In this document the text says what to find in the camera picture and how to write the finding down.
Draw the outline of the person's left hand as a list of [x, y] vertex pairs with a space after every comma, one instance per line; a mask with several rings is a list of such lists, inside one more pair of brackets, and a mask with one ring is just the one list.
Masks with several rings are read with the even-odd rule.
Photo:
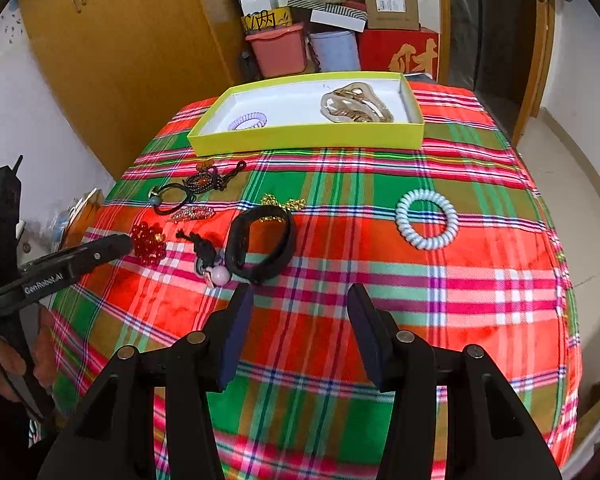
[[[57, 376], [57, 365], [55, 362], [55, 350], [50, 330], [54, 325], [53, 315], [46, 307], [39, 304], [36, 307], [38, 316], [38, 336], [36, 336], [31, 350], [35, 367], [33, 374], [38, 382], [45, 388], [53, 385]], [[26, 372], [26, 363], [20, 354], [12, 348], [8, 342], [0, 337], [0, 361], [6, 372], [22, 376]], [[5, 377], [0, 371], [0, 395], [5, 399], [18, 402], [18, 398], [9, 387]]]

